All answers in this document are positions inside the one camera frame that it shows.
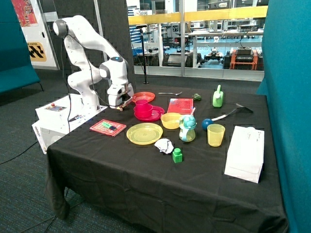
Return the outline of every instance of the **yellow and black sign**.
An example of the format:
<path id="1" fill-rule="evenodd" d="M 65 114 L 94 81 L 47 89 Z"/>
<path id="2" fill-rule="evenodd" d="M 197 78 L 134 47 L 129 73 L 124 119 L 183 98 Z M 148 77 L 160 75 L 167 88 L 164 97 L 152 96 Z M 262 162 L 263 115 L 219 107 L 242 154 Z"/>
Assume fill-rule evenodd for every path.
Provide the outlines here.
<path id="1" fill-rule="evenodd" d="M 45 55 L 43 46 L 39 42 L 30 42 L 27 43 L 30 60 L 32 62 L 46 62 L 47 57 Z"/>

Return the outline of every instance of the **gray carpet floor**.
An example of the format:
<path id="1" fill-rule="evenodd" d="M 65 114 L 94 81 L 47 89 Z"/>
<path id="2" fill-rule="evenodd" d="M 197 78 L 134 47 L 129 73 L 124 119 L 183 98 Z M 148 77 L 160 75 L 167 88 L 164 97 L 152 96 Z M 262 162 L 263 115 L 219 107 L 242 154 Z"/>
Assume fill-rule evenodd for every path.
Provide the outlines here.
<path id="1" fill-rule="evenodd" d="M 0 164 L 23 153 L 36 142 L 31 125 L 38 120 L 35 108 L 65 96 L 68 92 L 60 71 L 37 70 L 39 84 L 0 95 Z M 144 77 L 136 76 L 137 87 Z M 209 79 L 149 76 L 150 85 L 216 89 L 255 94 L 260 83 L 217 81 Z M 44 196 L 46 156 L 38 143 L 7 163 L 0 165 L 0 232 L 44 232 L 54 214 Z M 86 203 L 69 190 L 71 206 L 66 220 L 55 219 L 48 232 L 73 233 L 151 233 L 143 226 L 132 225 L 118 216 Z"/>

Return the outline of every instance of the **plastic cup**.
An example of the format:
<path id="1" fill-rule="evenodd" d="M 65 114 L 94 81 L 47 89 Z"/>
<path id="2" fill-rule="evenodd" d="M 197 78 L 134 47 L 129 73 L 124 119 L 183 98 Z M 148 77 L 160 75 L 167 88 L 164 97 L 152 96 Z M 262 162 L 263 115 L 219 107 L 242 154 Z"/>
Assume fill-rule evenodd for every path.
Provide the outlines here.
<path id="1" fill-rule="evenodd" d="M 219 124 L 211 124 L 207 127 L 207 141 L 212 147 L 218 147 L 222 144 L 225 134 L 225 128 Z"/>
<path id="2" fill-rule="evenodd" d="M 148 101 L 147 100 L 137 100 L 136 101 L 136 111 L 145 112 L 149 110 Z"/>
<path id="3" fill-rule="evenodd" d="M 143 111 L 134 107 L 134 112 L 139 118 L 148 118 L 151 117 L 153 108 L 154 107 L 151 104 L 147 104 L 146 107 L 143 108 Z"/>

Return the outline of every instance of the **pink cup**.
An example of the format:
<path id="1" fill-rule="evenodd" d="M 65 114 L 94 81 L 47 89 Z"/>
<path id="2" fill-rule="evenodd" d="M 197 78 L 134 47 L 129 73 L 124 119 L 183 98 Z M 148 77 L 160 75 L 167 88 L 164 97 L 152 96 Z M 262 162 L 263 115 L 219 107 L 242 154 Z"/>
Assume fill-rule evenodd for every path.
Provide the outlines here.
<path id="1" fill-rule="evenodd" d="M 147 100 L 137 100 L 136 101 L 136 111 L 145 112 L 149 110 L 148 101 Z"/>
<path id="2" fill-rule="evenodd" d="M 148 118 L 152 115 L 152 109 L 154 107 L 151 104 L 147 104 L 147 106 L 144 108 L 144 111 L 141 111 L 140 109 L 137 109 L 137 106 L 134 107 L 135 115 L 139 118 Z"/>

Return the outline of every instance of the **yellow railing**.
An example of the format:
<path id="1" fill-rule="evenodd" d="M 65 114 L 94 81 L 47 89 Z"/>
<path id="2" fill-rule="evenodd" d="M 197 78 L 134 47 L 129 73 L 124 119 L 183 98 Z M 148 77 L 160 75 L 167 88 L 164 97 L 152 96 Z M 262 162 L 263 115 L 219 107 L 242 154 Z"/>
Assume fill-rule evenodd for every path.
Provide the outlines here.
<path id="1" fill-rule="evenodd" d="M 222 20 L 241 18 L 263 18 L 268 6 L 239 7 L 232 9 L 185 12 L 185 21 Z M 180 13 L 159 14 L 151 16 L 130 16 L 129 25 L 180 22 Z"/>

